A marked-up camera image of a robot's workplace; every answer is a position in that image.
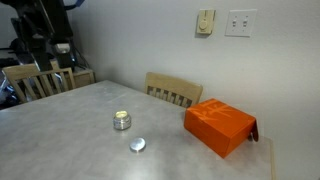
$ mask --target tin lid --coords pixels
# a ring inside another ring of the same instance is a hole
[[[146,147],[146,141],[143,138],[136,138],[130,143],[130,150],[132,152],[142,152]]]

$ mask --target orange package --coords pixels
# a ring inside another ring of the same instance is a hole
[[[216,99],[209,99],[187,109],[184,127],[225,158],[251,133],[258,141],[256,119]]]

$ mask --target light switch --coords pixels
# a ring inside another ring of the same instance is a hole
[[[211,34],[213,29],[215,10],[200,10],[198,16],[197,33]]]
[[[257,10],[231,10],[226,28],[226,36],[250,37]]]

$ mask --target gray table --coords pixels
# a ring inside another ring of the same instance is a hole
[[[113,129],[116,111],[132,126]],[[183,127],[185,109],[103,81],[0,111],[1,180],[272,179],[271,141],[222,159]],[[146,149],[129,150],[136,137]]]

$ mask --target chair backrest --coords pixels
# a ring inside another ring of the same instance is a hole
[[[35,64],[6,67],[2,71],[20,101],[26,103],[25,92],[32,100],[36,100],[76,88],[71,68],[59,69],[57,62],[51,64],[53,70],[45,72],[40,72]],[[68,86],[65,73],[70,77],[71,87]]]
[[[199,102],[203,87],[183,79],[148,72],[145,93],[173,104],[189,107]]]

